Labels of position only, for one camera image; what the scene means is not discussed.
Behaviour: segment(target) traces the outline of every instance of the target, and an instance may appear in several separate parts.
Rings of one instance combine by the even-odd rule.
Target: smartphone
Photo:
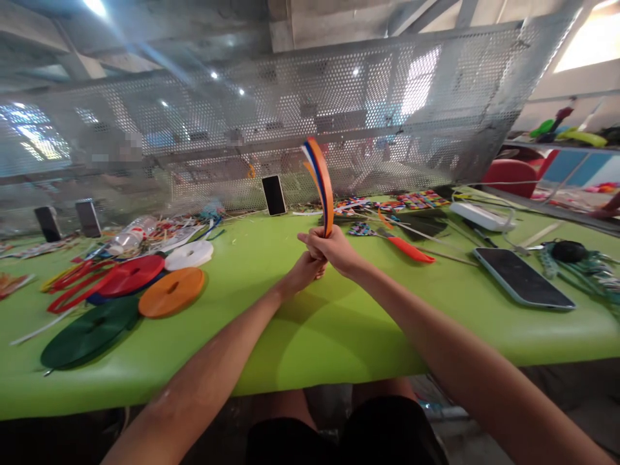
[[[58,242],[62,239],[60,228],[56,222],[56,210],[53,207],[39,207],[34,209],[41,232],[47,242]]]
[[[101,227],[97,219],[95,205],[91,201],[76,203],[77,218],[86,237],[101,237]]]
[[[513,251],[478,247],[473,254],[518,303],[563,311],[576,308],[572,300]]]
[[[284,203],[284,195],[282,194],[282,186],[280,185],[279,176],[270,176],[263,178],[263,190],[265,191],[265,199],[267,199],[267,209],[271,216],[286,213],[286,204]]]

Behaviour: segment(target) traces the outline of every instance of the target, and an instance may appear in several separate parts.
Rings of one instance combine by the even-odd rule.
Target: light blue phone case
[[[501,286],[507,290],[507,292],[510,294],[510,296],[516,300],[518,303],[523,304],[523,305],[528,305],[530,307],[538,307],[538,308],[543,308],[543,309],[547,309],[547,310],[554,310],[554,311],[571,311],[574,310],[575,308],[577,308],[577,306],[574,304],[574,302],[572,300],[570,300],[568,297],[566,297],[566,295],[564,293],[562,293],[558,288],[556,288],[553,284],[549,283],[550,286],[552,286],[557,292],[559,292],[560,294],[562,294],[564,297],[566,297],[567,300],[569,300],[572,305],[554,305],[554,304],[542,304],[540,302],[530,302],[528,300],[525,300],[523,297],[521,297],[519,294],[517,294],[517,292],[510,287],[510,284],[508,284],[506,281],[504,281],[504,278],[502,278],[502,276],[495,270],[495,268],[493,268],[491,266],[491,264],[489,262],[487,262],[479,253],[478,250],[479,249],[489,249],[489,247],[478,247],[476,249],[473,250],[473,255],[474,257],[476,257],[480,263],[482,263],[482,265],[489,271],[489,273],[491,273],[493,275],[493,277],[497,280],[497,282],[499,282],[501,284]],[[528,268],[530,268],[534,273],[538,274],[541,279],[545,280],[548,282],[548,280],[541,275],[540,273],[538,273],[538,271],[536,271],[534,268],[532,268],[531,266],[529,266],[527,264],[527,262],[525,262],[521,257],[519,257],[517,254],[513,253],[519,260],[521,260]]]

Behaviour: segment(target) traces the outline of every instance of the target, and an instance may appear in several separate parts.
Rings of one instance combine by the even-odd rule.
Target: green table
[[[530,212],[519,212],[517,218],[519,225],[510,233],[517,243],[555,221]],[[37,282],[0,302],[0,419],[67,415],[147,402],[194,352],[292,266],[304,250],[297,232],[315,224],[316,216],[270,218],[262,213],[226,221],[227,232],[215,239],[214,257],[203,266],[209,275],[208,287],[192,307],[168,319],[142,320],[98,360],[46,378],[39,356],[76,315],[20,346],[8,343],[56,317],[45,311],[54,296],[40,293],[39,286],[66,269],[79,249],[22,262],[0,261],[0,271],[39,275]],[[617,239],[574,224],[565,224],[546,239],[558,236],[608,254],[618,251]],[[552,313],[516,305],[483,268],[444,258],[433,265],[420,265],[382,238],[349,240],[364,258],[518,366],[620,356],[620,324],[600,302],[560,280],[555,284],[577,303],[575,311]],[[473,247],[455,232],[446,240],[467,250]],[[494,240],[504,245],[500,235]],[[430,241],[425,245],[456,254]],[[541,268],[535,257],[528,261]],[[423,361],[388,315],[361,288],[329,268],[324,279],[280,309],[259,340],[234,394],[425,372]]]

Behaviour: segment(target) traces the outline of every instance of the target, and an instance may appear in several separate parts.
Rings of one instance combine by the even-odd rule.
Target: perforated metal screen
[[[83,198],[104,222],[213,197],[263,209],[272,174],[287,203],[317,200],[299,150],[310,135],[337,196],[478,180],[575,11],[4,96],[5,233],[40,205],[77,227]]]

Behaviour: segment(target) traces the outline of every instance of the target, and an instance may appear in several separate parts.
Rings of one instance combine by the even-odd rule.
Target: ceiling light
[[[618,0],[606,0],[604,2],[600,2],[598,5],[594,5],[594,8],[592,8],[592,10],[602,10],[603,8],[613,5],[616,2],[618,2]]]
[[[99,16],[107,16],[107,12],[105,11],[105,6],[101,0],[84,0],[84,3],[87,7],[89,7],[95,14]]]

